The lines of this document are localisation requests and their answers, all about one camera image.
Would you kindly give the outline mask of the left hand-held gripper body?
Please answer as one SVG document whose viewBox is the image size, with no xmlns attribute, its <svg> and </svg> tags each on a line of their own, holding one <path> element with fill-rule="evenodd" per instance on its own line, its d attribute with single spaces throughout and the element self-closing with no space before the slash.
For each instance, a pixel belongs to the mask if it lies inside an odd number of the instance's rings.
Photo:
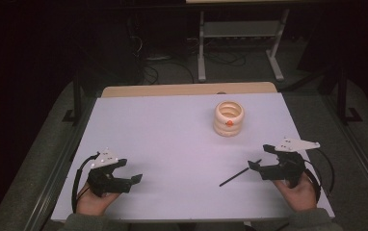
<svg viewBox="0 0 368 231">
<path fill-rule="evenodd" d="M 104 193 L 129 193 L 131 187 L 123 187 L 123 178 L 116 178 L 111 171 L 111 164 L 119 160 L 117 155 L 109 148 L 98 153 L 98 156 L 91 164 L 88 175 L 88 184 L 91 191 L 102 196 Z"/>
</svg>

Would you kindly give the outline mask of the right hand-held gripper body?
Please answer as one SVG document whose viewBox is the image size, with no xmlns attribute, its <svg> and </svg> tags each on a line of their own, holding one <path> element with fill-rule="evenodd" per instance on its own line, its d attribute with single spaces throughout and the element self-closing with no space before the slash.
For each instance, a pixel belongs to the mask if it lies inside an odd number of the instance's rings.
<svg viewBox="0 0 368 231">
<path fill-rule="evenodd" d="M 284 138 L 274 146 L 278 163 L 274 166 L 260 168 L 263 180 L 287 180 L 292 188 L 298 185 L 302 173 L 306 170 L 304 158 L 300 151 L 319 148 L 320 144 L 314 141 L 303 141 L 292 138 Z"/>
</svg>

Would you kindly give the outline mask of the black pen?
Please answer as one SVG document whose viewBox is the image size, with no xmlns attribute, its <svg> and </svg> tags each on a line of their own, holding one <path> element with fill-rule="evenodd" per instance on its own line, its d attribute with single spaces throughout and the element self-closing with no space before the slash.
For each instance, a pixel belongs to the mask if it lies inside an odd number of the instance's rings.
<svg viewBox="0 0 368 231">
<path fill-rule="evenodd" d="M 249 163 L 249 166 L 242 169 L 241 171 L 239 171 L 238 173 L 236 173 L 235 175 L 229 177 L 228 179 L 224 180 L 220 185 L 219 187 L 222 187 L 224 186 L 225 184 L 229 183 L 230 181 L 234 180 L 235 178 L 237 178 L 238 176 L 242 175 L 243 173 L 247 172 L 248 170 L 250 170 L 251 166 L 260 166 L 259 164 L 261 163 L 262 159 L 259 159 L 258 161 L 256 162 L 252 162 L 252 161 L 248 161 Z"/>
</svg>

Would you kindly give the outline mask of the person's left hand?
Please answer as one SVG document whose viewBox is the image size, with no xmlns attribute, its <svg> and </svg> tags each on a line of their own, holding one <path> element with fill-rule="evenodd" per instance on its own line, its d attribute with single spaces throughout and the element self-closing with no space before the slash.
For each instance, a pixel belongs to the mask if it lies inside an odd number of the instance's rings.
<svg viewBox="0 0 368 231">
<path fill-rule="evenodd" d="M 88 183 L 77 194 L 76 213 L 87 216 L 103 216 L 107 208 L 119 197 L 119 193 L 97 196 Z"/>
</svg>

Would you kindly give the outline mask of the person's right hand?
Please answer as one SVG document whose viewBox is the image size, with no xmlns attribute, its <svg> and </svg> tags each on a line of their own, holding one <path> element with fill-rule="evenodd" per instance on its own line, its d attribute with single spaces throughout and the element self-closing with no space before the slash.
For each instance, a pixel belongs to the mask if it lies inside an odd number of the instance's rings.
<svg viewBox="0 0 368 231">
<path fill-rule="evenodd" d="M 295 188 L 289 188 L 281 180 L 275 180 L 273 184 L 294 212 L 308 211 L 317 207 L 316 192 L 305 173 L 302 174 Z"/>
</svg>

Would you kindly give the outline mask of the cream ribbed pen holder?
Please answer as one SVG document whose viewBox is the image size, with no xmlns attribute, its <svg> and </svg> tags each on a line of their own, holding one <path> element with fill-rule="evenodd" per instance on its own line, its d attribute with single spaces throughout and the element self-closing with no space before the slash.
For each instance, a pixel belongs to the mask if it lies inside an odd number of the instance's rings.
<svg viewBox="0 0 368 231">
<path fill-rule="evenodd" d="M 220 136 L 234 137 L 241 132 L 244 118 L 245 111 L 239 103 L 223 101 L 215 108 L 213 128 Z"/>
</svg>

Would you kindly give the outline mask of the black metal stand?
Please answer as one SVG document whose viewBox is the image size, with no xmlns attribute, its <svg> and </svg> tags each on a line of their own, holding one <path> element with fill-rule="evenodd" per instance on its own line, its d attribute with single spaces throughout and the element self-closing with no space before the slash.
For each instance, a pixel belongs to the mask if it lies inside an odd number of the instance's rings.
<svg viewBox="0 0 368 231">
<path fill-rule="evenodd" d="M 72 78 L 73 89 L 73 109 L 67 110 L 63 117 L 63 122 L 71 122 L 73 126 L 78 124 L 82 115 L 82 88 L 80 84 L 80 74 L 75 72 Z"/>
<path fill-rule="evenodd" d="M 360 122 L 361 116 L 355 108 L 347 107 L 348 78 L 344 67 L 339 69 L 337 81 L 337 115 L 340 121 L 347 125 L 349 122 Z"/>
</svg>

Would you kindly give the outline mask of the wooden table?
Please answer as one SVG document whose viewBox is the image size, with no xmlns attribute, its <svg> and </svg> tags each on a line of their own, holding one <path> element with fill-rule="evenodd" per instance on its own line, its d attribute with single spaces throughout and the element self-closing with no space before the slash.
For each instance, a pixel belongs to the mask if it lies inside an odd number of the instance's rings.
<svg viewBox="0 0 368 231">
<path fill-rule="evenodd" d="M 136 97 L 275 92 L 277 92 L 276 86 L 271 82 L 251 82 L 107 87 L 104 89 L 101 96 Z"/>
</svg>

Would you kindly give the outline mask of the grey metal frame rail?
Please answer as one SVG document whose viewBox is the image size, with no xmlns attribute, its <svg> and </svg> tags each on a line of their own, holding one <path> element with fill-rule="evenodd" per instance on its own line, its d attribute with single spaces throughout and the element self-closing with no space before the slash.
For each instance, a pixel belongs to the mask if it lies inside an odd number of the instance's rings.
<svg viewBox="0 0 368 231">
<path fill-rule="evenodd" d="M 77 115 L 73 98 L 59 99 L 44 122 L 27 157 L 27 173 L 36 186 L 35 201 L 24 231 L 41 231 L 50 220 L 75 152 L 86 129 L 95 98 L 83 99 Z"/>
<path fill-rule="evenodd" d="M 363 115 L 355 107 L 340 109 L 331 95 L 323 95 L 322 101 L 352 149 L 368 183 L 368 115 Z"/>
</svg>

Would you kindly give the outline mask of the white metal desk frame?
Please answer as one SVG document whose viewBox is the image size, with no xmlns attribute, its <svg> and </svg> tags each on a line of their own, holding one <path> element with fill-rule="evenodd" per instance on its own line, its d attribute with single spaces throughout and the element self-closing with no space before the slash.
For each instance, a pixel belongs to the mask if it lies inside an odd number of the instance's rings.
<svg viewBox="0 0 368 231">
<path fill-rule="evenodd" d="M 204 20 L 204 12 L 199 15 L 197 73 L 200 82 L 206 81 L 204 59 L 204 40 L 219 38 L 273 38 L 271 49 L 266 51 L 267 59 L 277 81 L 284 80 L 283 74 L 276 60 L 279 47 L 290 10 L 285 9 L 279 20 L 258 21 L 224 21 L 212 22 Z"/>
</svg>

